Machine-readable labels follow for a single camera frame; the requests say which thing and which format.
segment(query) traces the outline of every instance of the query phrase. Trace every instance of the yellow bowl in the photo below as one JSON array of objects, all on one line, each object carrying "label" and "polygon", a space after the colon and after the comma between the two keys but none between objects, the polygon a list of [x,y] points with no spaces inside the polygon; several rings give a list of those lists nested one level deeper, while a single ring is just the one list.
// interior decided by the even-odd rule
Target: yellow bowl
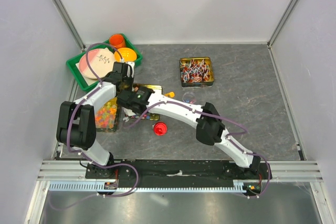
[{"label": "yellow bowl", "polygon": [[[132,50],[131,48],[122,47],[122,48],[119,48],[118,51],[121,53],[122,58],[124,59],[124,62],[135,61],[137,58],[136,57],[137,53],[134,52],[134,50]],[[117,51],[114,52],[114,57],[116,61],[120,62],[120,55],[118,54]]]}]

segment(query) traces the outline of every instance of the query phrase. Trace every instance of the orange cup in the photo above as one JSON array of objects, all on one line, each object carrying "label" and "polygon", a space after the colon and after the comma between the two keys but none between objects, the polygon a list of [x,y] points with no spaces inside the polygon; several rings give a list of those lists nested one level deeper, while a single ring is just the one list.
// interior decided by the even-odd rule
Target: orange cup
[{"label": "orange cup", "polygon": [[121,34],[112,35],[109,39],[109,43],[117,49],[126,47],[125,39]]}]

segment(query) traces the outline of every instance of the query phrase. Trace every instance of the paper plate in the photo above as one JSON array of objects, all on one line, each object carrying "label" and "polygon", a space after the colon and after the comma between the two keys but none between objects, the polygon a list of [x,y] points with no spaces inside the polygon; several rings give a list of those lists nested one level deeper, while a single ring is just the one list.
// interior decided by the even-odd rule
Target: paper plate
[{"label": "paper plate", "polygon": [[[116,60],[113,53],[107,48],[89,51],[88,58],[91,68],[100,78],[105,77],[108,72],[112,71],[113,64]],[[88,67],[85,54],[80,58],[78,69],[83,76],[96,79],[96,76],[94,76]]]}]

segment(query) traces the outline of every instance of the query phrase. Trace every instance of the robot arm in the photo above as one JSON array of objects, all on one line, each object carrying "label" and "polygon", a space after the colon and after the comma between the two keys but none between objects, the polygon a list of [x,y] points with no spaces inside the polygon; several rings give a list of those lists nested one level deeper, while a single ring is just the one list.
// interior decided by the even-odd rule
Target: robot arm
[{"label": "robot arm", "polygon": [[226,136],[229,132],[221,120],[200,113],[219,115],[211,103],[206,103],[205,106],[187,104],[165,97],[146,87],[140,87],[137,92],[121,91],[117,103],[137,114],[149,109],[150,113],[166,115],[189,124],[196,129],[196,139],[198,141],[206,145],[217,146],[240,167],[252,168],[252,164],[256,166],[260,162],[259,157],[246,154],[252,153],[252,151],[243,147],[232,136],[228,136],[231,141],[228,140]]},{"label": "robot arm", "polygon": [[189,124],[196,129],[196,138],[201,143],[217,146],[228,154],[239,167],[252,171],[258,169],[259,157],[246,154],[251,153],[251,151],[244,148],[232,136],[228,136],[231,137],[229,141],[227,137],[229,132],[220,119],[202,114],[219,115],[212,104],[206,103],[204,106],[187,104],[155,93],[146,87],[139,87],[137,92],[133,92],[131,90],[134,79],[133,69],[134,63],[132,62],[115,63],[113,71],[104,78],[100,90],[91,95],[88,93],[75,102],[64,102],[60,108],[57,140],[64,144],[67,143],[66,136],[72,111],[76,104],[85,99],[76,114],[76,118],[79,118],[79,123],[72,125],[70,146],[81,150],[91,160],[100,165],[113,164],[113,155],[102,148],[98,141],[95,141],[94,112],[100,109],[108,100],[117,96],[118,105],[130,109],[134,113],[141,114],[144,111],[149,111]]}]

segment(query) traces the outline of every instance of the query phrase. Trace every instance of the red bottle cap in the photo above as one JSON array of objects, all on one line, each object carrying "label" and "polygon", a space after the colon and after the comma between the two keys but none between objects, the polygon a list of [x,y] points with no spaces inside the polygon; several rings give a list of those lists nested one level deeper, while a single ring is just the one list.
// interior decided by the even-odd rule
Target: red bottle cap
[{"label": "red bottle cap", "polygon": [[153,127],[154,133],[158,136],[162,136],[167,133],[167,125],[165,123],[156,123]]}]

